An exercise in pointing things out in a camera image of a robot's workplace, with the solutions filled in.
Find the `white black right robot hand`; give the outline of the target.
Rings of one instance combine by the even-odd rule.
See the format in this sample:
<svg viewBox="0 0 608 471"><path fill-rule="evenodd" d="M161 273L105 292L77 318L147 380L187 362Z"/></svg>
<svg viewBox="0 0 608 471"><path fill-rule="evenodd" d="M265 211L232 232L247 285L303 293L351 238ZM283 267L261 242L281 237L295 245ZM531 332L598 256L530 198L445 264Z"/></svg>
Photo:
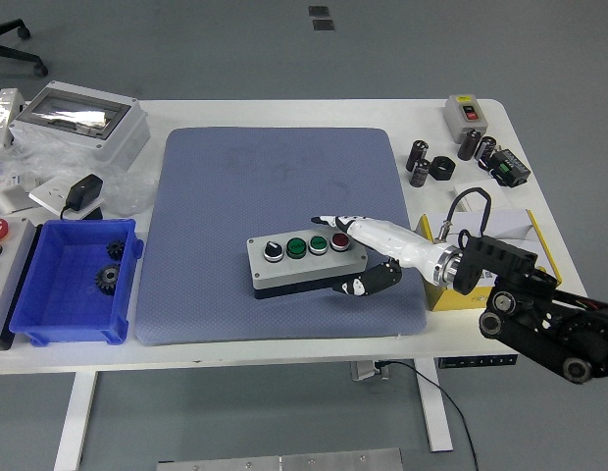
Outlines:
<svg viewBox="0 0 608 471"><path fill-rule="evenodd" d="M445 243L433 243L414 232L382 221L358 216L317 216L325 224L385 256L387 260L332 288L355 296L366 296L399 283L404 268L417 269L434 286L453 283L461 251Z"/></svg>

